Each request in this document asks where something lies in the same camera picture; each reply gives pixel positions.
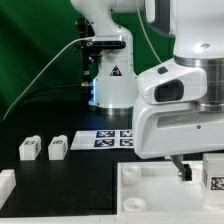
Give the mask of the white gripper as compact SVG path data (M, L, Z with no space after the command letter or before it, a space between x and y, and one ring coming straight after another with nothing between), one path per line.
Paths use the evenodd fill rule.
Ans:
M192 180L192 169L182 154L224 149L224 112L197 112L192 102L150 105L139 97L132 130L135 153L142 159L173 155L183 181Z

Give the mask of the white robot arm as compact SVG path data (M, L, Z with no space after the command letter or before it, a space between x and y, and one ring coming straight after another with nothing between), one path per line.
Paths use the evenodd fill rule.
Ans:
M184 154L224 149L224 0L70 0L94 30L86 41L102 52L90 106L130 111L135 153L168 156L183 179ZM141 74L133 39L111 15L143 9L149 26L175 39L173 56Z

